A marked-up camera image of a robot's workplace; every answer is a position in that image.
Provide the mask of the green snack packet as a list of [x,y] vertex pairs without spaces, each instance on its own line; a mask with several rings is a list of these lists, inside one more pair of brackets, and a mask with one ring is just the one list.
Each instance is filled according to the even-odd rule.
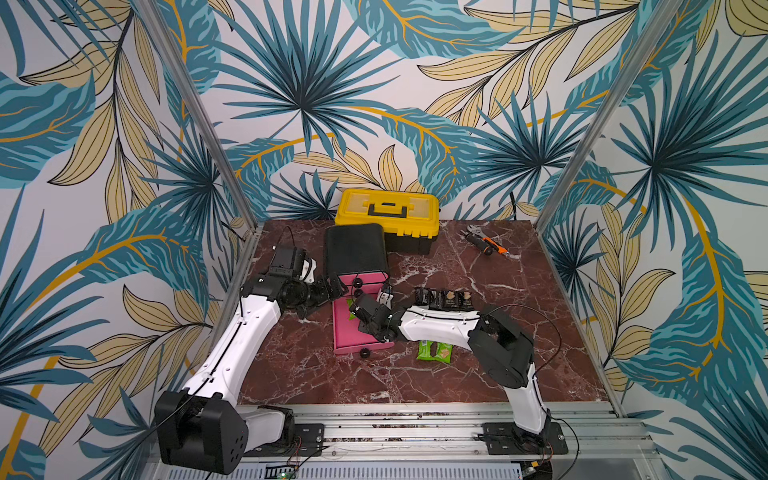
[[417,359],[421,361],[434,361],[432,341],[423,340],[419,342]]
[[348,319],[350,321],[358,320],[357,317],[355,316],[354,312],[352,311],[353,310],[353,304],[354,304],[354,300],[353,299],[351,299],[351,298],[347,299],[347,307],[348,307],[347,309],[348,309],[348,312],[349,312]]
[[453,346],[445,343],[435,343],[433,359],[444,364],[450,364],[452,359]]

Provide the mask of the pink bottom drawer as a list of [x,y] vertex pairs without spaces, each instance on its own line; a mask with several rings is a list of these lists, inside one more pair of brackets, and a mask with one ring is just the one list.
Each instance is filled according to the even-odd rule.
[[334,354],[340,356],[360,353],[363,350],[376,351],[392,348],[393,342],[379,342],[372,335],[359,330],[359,319],[349,311],[351,305],[351,297],[333,302]]

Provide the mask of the black cookie packet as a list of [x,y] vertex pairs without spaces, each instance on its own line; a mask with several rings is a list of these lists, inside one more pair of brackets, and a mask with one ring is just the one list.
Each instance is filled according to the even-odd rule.
[[446,311],[460,311],[462,307],[461,296],[453,290],[442,290],[441,305]]
[[429,307],[431,304],[431,291],[424,287],[415,287],[413,290],[414,305]]
[[442,311],[444,309],[444,297],[441,290],[428,290],[428,305],[431,310]]
[[470,291],[462,291],[459,294],[459,303],[460,303],[460,309],[462,311],[474,311],[474,301],[473,296]]

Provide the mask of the black drawer cabinet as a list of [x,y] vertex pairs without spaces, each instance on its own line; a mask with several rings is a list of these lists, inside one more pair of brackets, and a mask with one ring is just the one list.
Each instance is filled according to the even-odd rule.
[[381,225],[336,225],[324,234],[324,268],[338,276],[389,272]]

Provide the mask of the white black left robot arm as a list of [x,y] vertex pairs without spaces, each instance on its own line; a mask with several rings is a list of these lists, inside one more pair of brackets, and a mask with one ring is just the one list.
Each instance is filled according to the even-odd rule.
[[295,449],[293,412],[266,406],[248,416],[238,410],[245,377],[269,332],[285,313],[305,318],[348,292],[340,278],[316,271],[306,251],[275,248],[265,272],[245,281],[240,305],[200,369],[178,391],[155,405],[162,461],[207,473],[230,474],[258,449],[278,454]]

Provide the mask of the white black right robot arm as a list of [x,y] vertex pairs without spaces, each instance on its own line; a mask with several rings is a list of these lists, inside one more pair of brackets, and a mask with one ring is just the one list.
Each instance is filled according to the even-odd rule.
[[544,433],[548,410],[541,401],[533,337],[501,308],[459,311],[418,304],[390,308],[364,294],[349,311],[359,320],[359,330],[381,343],[432,341],[470,351],[503,387],[515,426],[530,435]]

